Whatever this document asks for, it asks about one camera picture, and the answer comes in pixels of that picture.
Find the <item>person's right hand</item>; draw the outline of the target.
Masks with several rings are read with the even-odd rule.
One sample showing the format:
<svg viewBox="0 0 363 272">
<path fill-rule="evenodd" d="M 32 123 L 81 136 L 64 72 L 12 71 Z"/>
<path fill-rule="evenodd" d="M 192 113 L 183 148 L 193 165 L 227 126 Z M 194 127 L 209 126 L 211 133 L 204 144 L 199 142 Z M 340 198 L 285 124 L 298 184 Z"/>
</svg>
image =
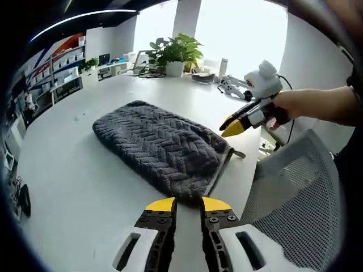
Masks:
<svg viewBox="0 0 363 272">
<path fill-rule="evenodd" d="M 282 91 L 273 99 L 273 103 L 285 109 L 290 119 L 296 119 L 301 116 L 299 98 L 300 90 Z"/>
</svg>

